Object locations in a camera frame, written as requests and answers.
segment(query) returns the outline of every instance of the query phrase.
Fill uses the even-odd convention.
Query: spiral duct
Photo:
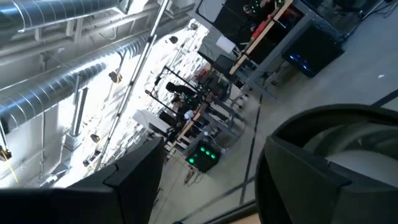
[[[189,20],[188,16],[183,16],[163,22],[156,32],[158,39],[183,28]],[[80,87],[85,86],[94,77],[117,69],[124,53],[128,58],[139,55],[148,36],[149,31],[145,30],[0,90],[0,119],[5,132],[18,128],[71,96],[78,76]]]
[[[0,2],[1,29],[25,31],[116,7],[121,0],[8,0]]]

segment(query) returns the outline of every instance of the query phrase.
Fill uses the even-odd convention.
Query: metal frame
[[[88,88],[83,88],[76,94],[75,112],[73,114],[72,126],[70,128],[70,136],[77,137],[80,135],[81,119],[83,118],[83,111],[85,108]]]
[[[77,19],[76,31],[75,31],[75,37],[74,37],[75,44],[80,43],[81,33],[83,32],[83,21],[84,21],[84,18]]]
[[[161,73],[163,73],[164,70],[167,70],[168,72],[170,72],[171,74],[175,75],[177,78],[181,79],[181,81],[183,81],[185,84],[187,84],[189,87],[193,88],[194,90],[196,90],[197,88],[195,86],[193,86],[191,83],[187,82],[184,78],[182,78],[179,73],[180,72],[175,72],[174,70],[172,70],[171,68],[169,68],[168,66],[164,66]]]
[[[243,78],[243,81],[245,81],[245,85],[243,87],[243,90],[245,91],[249,87],[253,87],[255,89],[260,90],[262,94],[266,93],[267,95],[270,95],[273,97],[268,91],[267,91],[267,85],[270,82],[267,82],[265,86],[257,84],[257,81],[263,76],[264,73],[267,72],[268,67],[273,63],[273,61],[279,57],[283,51],[283,49],[290,43],[291,40],[293,40],[297,34],[304,28],[306,27],[310,22],[324,22],[323,18],[321,18],[315,11],[310,9],[307,5],[302,3],[301,1],[294,1],[292,3],[293,6],[295,6],[298,10],[302,11],[304,13],[304,16],[301,18],[301,20],[293,27],[293,29],[282,39],[282,41],[272,50],[272,52],[258,65],[258,67],[251,72],[250,75],[245,76],[245,75],[238,75],[238,73],[235,73],[239,78]]]
[[[158,103],[160,103],[161,105],[163,105],[164,107],[166,107],[169,111],[171,111],[171,112],[177,114],[176,111],[174,111],[172,108],[170,108],[169,106],[167,106],[166,104],[164,104],[162,101],[160,101],[157,97],[155,97],[155,96],[152,94],[152,92],[149,92],[149,91],[148,91],[147,94],[148,94],[148,96],[150,96],[152,99],[154,99],[156,102],[158,102]]]

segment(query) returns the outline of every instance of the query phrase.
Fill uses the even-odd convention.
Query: ceiling pipe
[[[152,15],[152,13],[154,11],[155,11],[155,9],[151,9],[151,10],[148,10],[148,11],[145,11],[145,12],[140,12],[140,13],[137,13],[137,14],[134,14],[134,15],[131,15],[131,16],[126,16],[126,17],[124,17],[123,19],[121,19],[119,21],[116,21],[116,22],[113,22],[113,23],[110,23],[110,24],[106,24],[106,25],[103,25],[103,26],[99,26],[99,27],[97,27],[95,29],[90,29],[90,30],[83,31],[82,34],[81,34],[81,38],[86,38],[86,37],[88,37],[90,35],[97,34],[97,33],[100,33],[100,32],[104,32],[104,31],[106,31],[108,29],[112,29],[112,28],[127,24],[127,23],[132,22],[132,21],[134,21],[136,19],[140,19],[140,18],[149,16],[149,15]],[[54,34],[54,35],[52,35],[50,37],[44,37],[44,38],[46,40],[53,40],[53,39],[55,39],[57,37],[60,37],[60,36],[64,37],[65,34],[57,32],[56,34]],[[22,59],[25,59],[25,58],[28,58],[28,57],[33,57],[33,56],[38,55],[38,54],[40,54],[42,52],[46,52],[46,51],[49,51],[49,50],[53,50],[53,49],[57,49],[57,48],[60,48],[60,47],[64,47],[64,46],[66,46],[66,45],[68,45],[70,43],[73,43],[71,38],[65,37],[63,39],[50,41],[50,42],[48,42],[46,44],[34,46],[34,47],[29,48],[29,49],[20,49],[20,47],[27,47],[27,46],[26,45],[19,45],[19,46],[17,46],[18,49],[14,49],[14,50],[18,50],[17,52],[0,57],[0,66],[4,66],[4,65],[7,65],[9,63],[16,62],[18,60],[22,60]]]
[[[0,2],[0,32],[24,32],[116,7],[121,0],[8,0]]]
[[[186,26],[189,20],[187,15],[176,20],[168,19],[162,23],[156,34],[162,38]],[[117,69],[125,51],[128,58],[139,55],[148,36],[149,32],[144,31],[126,37],[53,70],[1,90],[0,119],[5,132],[18,128],[59,101],[71,96],[78,75],[81,76],[81,86],[86,86],[94,77]]]
[[[154,4],[145,6],[145,8],[142,12],[133,14],[130,16],[123,17],[123,15],[117,14],[115,16],[107,16],[107,17],[102,17],[102,18],[95,19],[92,21],[85,21],[83,23],[82,29],[83,30],[93,29],[93,28],[96,28],[97,26],[99,26],[100,24],[104,24],[106,22],[108,23],[107,25],[110,25],[109,23],[119,22],[121,20],[126,21],[126,23],[127,23],[130,19],[135,20],[135,19],[140,19],[142,17],[151,15],[152,13],[155,12],[155,10],[158,7],[159,7],[159,5],[154,3]],[[16,40],[16,41],[9,42],[4,47],[0,48],[0,55],[6,56],[7,54],[13,54],[13,53],[19,52],[21,50],[28,50],[32,47],[47,44],[47,43],[55,41],[55,40],[66,39],[67,37],[70,37],[73,35],[73,25],[74,25],[74,21],[68,21],[66,33],[64,30],[61,30],[59,28],[52,29],[51,32],[43,33],[41,36],[40,42],[36,41],[33,37],[28,40]],[[96,33],[95,30],[90,31],[90,34],[95,34],[95,33]]]

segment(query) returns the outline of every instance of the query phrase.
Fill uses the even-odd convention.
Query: electronic device
[[[398,223],[397,127],[396,111],[367,105],[322,106],[287,120],[257,163],[261,223]]]
[[[205,173],[214,167],[220,159],[220,153],[208,143],[200,141],[191,154],[185,159],[200,172]]]
[[[65,189],[1,189],[1,223],[146,224],[164,158],[155,138]]]
[[[330,34],[312,24],[287,44],[282,58],[312,78],[343,52]]]

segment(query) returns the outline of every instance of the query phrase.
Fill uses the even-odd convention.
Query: concrete floor
[[[243,182],[252,180],[266,136],[281,123],[303,110],[320,105],[370,105],[396,90],[396,21],[397,12],[387,19],[377,15],[366,19],[349,38],[345,45],[346,52],[315,78],[308,79],[296,73],[272,90],[277,101],[253,93],[242,111],[248,119],[243,135],[197,184],[184,186],[188,171],[183,161],[169,161],[160,183],[163,191],[159,193],[150,224],[168,224],[177,220],[183,220],[185,224],[199,224],[254,199],[254,184]],[[398,100],[384,107],[398,110]],[[254,147],[249,159],[252,142]]]

